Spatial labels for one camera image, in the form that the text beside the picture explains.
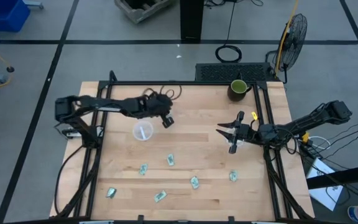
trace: wooden tabletop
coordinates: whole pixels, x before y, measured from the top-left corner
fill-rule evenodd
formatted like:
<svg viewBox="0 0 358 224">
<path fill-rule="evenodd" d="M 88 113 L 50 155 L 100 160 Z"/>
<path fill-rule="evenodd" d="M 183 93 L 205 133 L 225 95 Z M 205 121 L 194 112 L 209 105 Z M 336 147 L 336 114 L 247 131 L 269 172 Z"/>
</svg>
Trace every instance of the wooden tabletop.
<svg viewBox="0 0 358 224">
<path fill-rule="evenodd" d="M 84 82 L 80 95 L 96 96 L 98 82 Z M 114 86 L 111 98 L 139 96 L 150 86 Z M 178 86 L 166 86 L 179 92 Z M 193 220 L 273 221 L 272 199 L 262 148 L 244 143 L 237 153 L 229 154 L 229 144 L 215 129 L 218 123 L 228 123 L 237 113 L 245 112 L 243 123 L 252 121 L 256 111 L 253 91 L 238 103 L 230 102 L 226 86 L 183 86 L 179 99 L 173 102 L 175 120 L 165 129 L 161 118 L 145 119 L 154 127 L 151 139 L 136 140 L 132 128 L 138 122 L 118 113 L 109 113 L 93 202 L 93 220 Z M 291 121 L 283 84 L 268 83 L 268 92 L 276 124 Z M 267 120 L 263 93 L 260 91 L 264 118 Z M 91 114 L 83 117 L 90 122 Z M 80 139 L 69 140 L 67 158 L 81 145 Z M 175 165 L 169 166 L 167 156 L 173 154 Z M 60 210 L 78 188 L 85 150 L 80 151 L 62 172 L 58 191 Z M 299 155 L 282 150 L 287 185 L 297 202 L 314 216 L 305 175 Z M 141 164 L 149 168 L 139 174 Z M 229 173 L 238 171 L 238 180 L 231 182 Z M 190 179 L 197 176 L 200 187 L 194 190 Z M 114 198 L 106 198 L 108 188 L 114 187 Z M 162 190 L 167 196 L 154 202 Z M 285 217 L 279 190 L 281 216 Z M 81 214 L 85 214 L 88 192 L 84 194 Z"/>
</svg>

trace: white paper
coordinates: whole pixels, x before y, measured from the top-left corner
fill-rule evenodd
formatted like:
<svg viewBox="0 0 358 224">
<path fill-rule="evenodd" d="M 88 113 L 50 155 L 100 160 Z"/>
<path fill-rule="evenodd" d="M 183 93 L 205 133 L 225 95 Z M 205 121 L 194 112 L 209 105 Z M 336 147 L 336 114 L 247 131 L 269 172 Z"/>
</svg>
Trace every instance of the white paper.
<svg viewBox="0 0 358 224">
<path fill-rule="evenodd" d="M 317 167 L 319 170 L 323 171 L 326 174 L 335 172 L 334 170 L 332 170 L 329 166 L 327 166 L 325 163 L 323 163 L 319 159 L 314 160 L 313 166 Z M 312 178 L 312 177 L 317 177 L 318 175 L 324 175 L 324 174 L 320 173 L 320 171 L 313 168 L 313 166 L 310 167 L 308 175 L 306 176 L 307 179 Z M 336 202 L 338 201 L 338 198 L 342 192 L 342 188 L 343 187 L 341 185 L 328 187 L 327 192 L 326 192 L 326 188 L 323 187 L 320 189 L 309 190 L 309 194 L 310 194 L 310 197 L 313 197 L 318 202 L 320 202 L 322 205 L 324 205 L 326 208 L 333 211 L 335 208 Z"/>
</svg>

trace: gray floor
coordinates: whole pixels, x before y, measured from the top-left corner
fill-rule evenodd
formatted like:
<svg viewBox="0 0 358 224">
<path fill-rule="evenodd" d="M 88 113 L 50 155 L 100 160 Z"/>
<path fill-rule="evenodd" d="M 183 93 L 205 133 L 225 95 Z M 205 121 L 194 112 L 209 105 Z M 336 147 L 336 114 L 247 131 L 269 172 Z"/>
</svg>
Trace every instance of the gray floor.
<svg viewBox="0 0 358 224">
<path fill-rule="evenodd" d="M 17 34 L 2 33 L 5 40 L 59 40 L 73 0 L 44 0 L 45 9 L 33 9 Z M 256 7 L 246 0 L 236 6 L 231 39 L 278 40 L 291 13 L 293 0 L 264 0 Z M 358 1 L 347 0 L 358 26 Z M 231 4 L 204 9 L 203 39 L 225 39 Z M 339 1 L 301 0 L 297 13 L 308 18 L 308 40 L 357 40 Z M 180 38 L 179 5 L 169 7 L 134 25 L 112 0 L 80 0 L 68 40 L 177 40 Z M 194 80 L 196 63 L 214 63 L 219 45 L 64 45 L 48 91 L 22 174 L 5 222 L 35 220 L 49 215 L 55 178 L 62 163 L 66 141 L 52 127 L 53 102 L 75 95 L 83 81 L 105 80 L 114 70 L 119 80 Z M 242 62 L 261 62 L 275 45 L 237 45 Z M 45 77 L 57 46 L 0 45 L 0 54 L 16 68 L 12 82 L 0 89 L 0 205 L 7 183 L 28 131 Z M 224 52 L 234 57 L 232 52 Z M 0 73 L 5 67 L 0 62 Z M 325 125 L 311 131 L 330 138 L 358 123 L 358 45 L 305 45 L 288 72 L 287 97 L 293 118 L 299 118 L 322 102 L 343 100 L 353 111 L 342 126 Z M 333 153 L 351 139 L 323 153 Z M 358 166 L 358 140 L 330 159 L 346 167 Z M 342 192 L 340 200 L 346 199 Z M 349 222 L 346 208 L 358 204 L 351 196 L 330 212 L 313 202 L 322 220 Z"/>
</svg>

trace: small green object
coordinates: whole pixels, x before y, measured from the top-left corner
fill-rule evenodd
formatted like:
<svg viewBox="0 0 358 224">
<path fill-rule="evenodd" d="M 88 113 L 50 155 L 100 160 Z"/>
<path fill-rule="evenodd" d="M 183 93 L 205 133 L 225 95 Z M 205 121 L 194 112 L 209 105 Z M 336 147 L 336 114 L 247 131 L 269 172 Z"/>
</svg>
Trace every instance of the small green object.
<svg viewBox="0 0 358 224">
<path fill-rule="evenodd" d="M 197 177 L 192 177 L 190 179 L 190 183 L 193 186 L 193 189 L 197 189 L 200 186 L 200 183 L 198 182 Z"/>
<path fill-rule="evenodd" d="M 146 173 L 148 167 L 149 167 L 149 165 L 147 165 L 147 164 L 142 164 L 142 165 L 140 166 L 139 174 L 140 174 L 140 175 L 144 175 L 144 174 Z"/>
<path fill-rule="evenodd" d="M 167 157 L 168 165 L 173 166 L 175 165 L 175 161 L 173 160 L 173 154 L 169 154 Z"/>
<path fill-rule="evenodd" d="M 161 200 L 162 200 L 163 198 L 165 198 L 166 196 L 167 196 L 167 193 L 165 193 L 164 190 L 161 191 L 161 193 L 156 194 L 156 195 L 154 196 L 154 201 L 155 201 L 155 203 L 161 201 Z"/>
<path fill-rule="evenodd" d="M 236 170 L 230 171 L 229 178 L 231 181 L 235 182 L 237 180 L 237 171 Z"/>
<path fill-rule="evenodd" d="M 116 194 L 117 190 L 115 188 L 110 187 L 109 190 L 107 191 L 107 196 L 109 198 L 113 198 Z"/>
</svg>

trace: black cable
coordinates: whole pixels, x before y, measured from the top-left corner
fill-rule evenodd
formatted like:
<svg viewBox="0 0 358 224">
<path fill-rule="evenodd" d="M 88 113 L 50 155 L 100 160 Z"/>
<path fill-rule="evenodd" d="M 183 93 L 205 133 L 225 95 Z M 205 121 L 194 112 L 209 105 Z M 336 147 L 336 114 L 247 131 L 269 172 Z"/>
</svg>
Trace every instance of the black cable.
<svg viewBox="0 0 358 224">
<path fill-rule="evenodd" d="M 350 126 L 350 127 L 347 128 L 345 131 L 340 132 L 339 134 L 335 135 L 334 137 L 327 139 L 327 141 L 332 140 L 332 139 L 334 139 L 334 138 L 340 136 L 341 134 L 348 132 L 351 128 L 354 128 L 354 127 L 356 127 L 356 126 L 358 126 L 358 123 L 355 124 L 355 125 Z"/>
<path fill-rule="evenodd" d="M 287 149 L 287 152 L 291 155 L 294 155 L 296 153 L 296 150 L 298 149 L 298 143 L 296 142 L 296 139 L 295 139 L 295 136 L 292 134 L 291 131 L 285 129 L 285 128 L 279 128 L 279 127 L 276 127 L 278 130 L 283 130 L 283 131 L 286 131 L 289 135 L 291 135 L 291 138 L 293 139 L 294 143 L 295 143 L 295 149 L 293 149 L 293 151 L 290 151 L 290 148 L 288 148 L 288 141 L 289 139 L 287 138 L 287 136 L 285 136 L 285 143 L 283 144 L 285 146 L 285 148 Z"/>
<path fill-rule="evenodd" d="M 335 140 L 330 146 L 327 146 L 327 147 L 325 147 L 324 149 L 318 151 L 318 153 L 323 152 L 323 151 L 326 150 L 328 147 L 331 147 L 333 144 L 337 143 L 338 141 L 340 141 L 340 140 L 342 140 L 342 139 L 344 139 L 344 138 L 347 138 L 347 137 L 349 137 L 349 136 L 351 136 L 351 135 L 353 135 L 353 134 L 355 134 L 355 133 L 358 133 L 358 130 L 357 130 L 357 131 L 354 131 L 353 133 L 350 133 L 350 134 L 348 134 L 348 135 L 346 135 L 346 136 L 344 136 L 344 137 L 341 137 L 341 138 Z"/>
<path fill-rule="evenodd" d="M 340 165 L 340 164 L 338 164 L 338 163 L 336 163 L 336 162 L 334 162 L 334 161 L 330 161 L 329 159 L 324 158 L 324 160 L 327 160 L 328 162 L 332 162 L 333 164 L 335 164 L 335 165 L 337 165 L 337 166 L 339 166 L 340 168 L 343 168 L 343 169 L 345 169 L 345 170 L 350 169 L 350 168 L 344 167 L 344 166 L 342 166 L 342 165 Z"/>
<path fill-rule="evenodd" d="M 334 153 L 332 153 L 331 155 L 326 156 L 325 158 L 323 158 L 323 160 L 324 160 L 324 159 L 327 159 L 327 158 L 329 158 L 329 157 L 331 157 L 331 156 L 333 156 L 333 155 L 335 155 L 335 153 L 337 153 L 339 150 L 341 150 L 341 149 L 343 149 L 344 147 L 350 145 L 350 143 L 356 141 L 357 139 L 358 139 L 358 136 L 357 136 L 355 139 L 353 139 L 353 140 L 351 140 L 350 142 L 348 142 L 347 144 L 345 144 L 344 146 L 340 147 L 339 149 L 336 149 L 336 151 L 335 151 Z"/>
<path fill-rule="evenodd" d="M 160 94 L 162 94 L 162 90 L 164 89 L 164 87 L 165 87 L 165 85 L 161 86 Z M 177 96 L 175 96 L 175 91 L 173 91 L 172 89 L 167 90 L 164 94 L 166 94 L 168 96 L 169 91 L 172 91 L 172 96 L 169 96 L 169 98 L 173 101 L 180 97 L 181 92 L 182 92 L 181 85 L 179 85 L 179 89 L 180 89 L 179 94 Z"/>
<path fill-rule="evenodd" d="M 161 86 L 161 89 L 160 89 L 160 93 L 157 93 L 155 90 L 153 90 L 152 88 L 146 88 L 144 91 L 143 91 L 143 93 L 142 93 L 142 95 L 145 95 L 145 96 L 148 96 L 148 95 L 146 95 L 146 93 L 148 92 L 148 91 L 151 91 L 153 94 L 163 94 L 162 93 L 162 90 L 164 89 L 164 87 L 165 87 L 165 85 L 163 85 L 163 86 Z M 173 100 L 176 100 L 177 98 L 179 98 L 180 96 L 181 96 L 181 93 L 182 93 L 182 87 L 181 87 L 181 85 L 179 85 L 179 94 L 177 95 L 177 96 L 175 96 L 175 91 L 173 91 L 172 89 L 169 89 L 169 90 L 167 90 L 164 94 L 165 95 L 167 95 L 168 96 L 168 93 L 171 91 L 172 92 L 172 96 L 168 96 L 172 101 Z"/>
<path fill-rule="evenodd" d="M 64 166 L 66 165 L 66 163 L 75 155 L 77 154 L 77 152 L 80 151 L 80 149 L 82 149 L 83 146 L 80 146 L 78 149 L 76 149 L 71 155 L 69 155 L 67 157 L 67 159 L 63 162 L 62 166 L 60 167 L 59 173 L 57 174 L 57 180 L 56 180 L 56 185 L 55 185 L 55 195 L 54 195 L 54 201 L 53 204 L 55 206 L 55 211 L 56 214 L 59 214 L 59 209 L 57 208 L 57 192 L 58 192 L 58 188 L 59 188 L 59 181 L 60 181 L 60 175 L 62 174 L 62 170 L 64 168 Z"/>
<path fill-rule="evenodd" d="M 348 202 L 351 199 L 351 192 L 349 191 L 349 189 L 345 188 L 346 192 L 347 192 L 347 199 L 345 199 L 343 202 L 339 203 L 337 200 L 333 199 L 332 196 L 330 196 L 330 194 L 328 193 L 328 187 L 326 187 L 326 194 L 327 196 L 334 202 L 336 203 L 336 205 L 344 205 L 346 204 L 346 202 Z"/>
<path fill-rule="evenodd" d="M 259 7 L 262 7 L 264 5 L 264 2 L 262 0 L 251 0 L 251 2 L 254 5 L 259 6 Z"/>
<path fill-rule="evenodd" d="M 254 5 L 262 7 L 264 5 L 264 2 L 262 0 L 250 0 Z M 215 3 L 213 0 L 206 0 L 204 3 L 204 6 L 212 8 L 215 6 L 223 6 L 227 0 L 222 0 L 220 3 Z"/>
<path fill-rule="evenodd" d="M 222 0 L 220 3 L 215 3 L 213 0 L 206 0 L 204 3 L 204 6 L 206 6 L 206 7 L 223 6 L 225 3 L 226 3 L 226 0 Z"/>
<path fill-rule="evenodd" d="M 252 129 L 252 125 L 254 124 L 255 121 L 256 121 L 256 120 L 252 120 L 252 121 L 251 121 L 251 123 L 250 123 L 250 125 L 249 125 L 251 129 Z"/>
<path fill-rule="evenodd" d="M 236 6 L 236 3 L 234 2 L 234 3 L 233 3 L 233 8 L 232 8 L 232 10 L 231 10 L 231 17 L 230 17 L 230 23 L 229 23 L 229 31 L 227 32 L 226 41 L 225 41 L 225 43 L 224 43 L 222 46 L 218 47 L 218 48 L 215 50 L 215 56 L 216 56 L 216 58 L 217 58 L 220 62 L 222 62 L 222 63 L 238 63 L 238 62 L 240 62 L 241 59 L 242 59 L 242 52 L 241 52 L 240 48 L 238 48 L 238 47 L 236 47 L 236 46 L 233 46 L 233 45 L 227 45 L 227 42 L 228 42 L 229 36 L 230 36 L 231 22 L 232 22 L 232 20 L 233 20 L 233 14 L 234 14 L 234 8 L 235 8 L 235 6 Z M 237 52 L 238 58 L 237 58 L 237 59 L 234 59 L 234 60 L 224 60 L 224 59 L 222 59 L 222 58 L 219 56 L 219 51 L 222 50 L 222 49 L 225 49 L 225 48 L 231 49 L 231 50 L 234 50 L 235 52 Z"/>
<path fill-rule="evenodd" d="M 340 182 L 338 182 L 336 179 L 332 178 L 329 174 L 321 171 L 319 168 L 317 168 L 316 166 L 313 165 L 313 163 L 311 163 L 310 161 L 308 161 L 307 159 L 304 159 L 303 161 L 307 162 L 308 164 L 310 164 L 311 167 L 315 168 L 317 171 L 320 171 L 321 173 L 323 173 L 327 178 L 329 178 L 330 180 L 332 180 L 334 183 L 343 186 L 344 188 L 346 188 L 347 190 L 351 191 L 352 193 L 354 193 L 356 196 L 358 196 L 358 193 L 356 192 L 356 190 L 358 191 L 357 188 L 351 186 L 351 185 L 347 185 L 347 184 L 342 184 Z"/>
</svg>

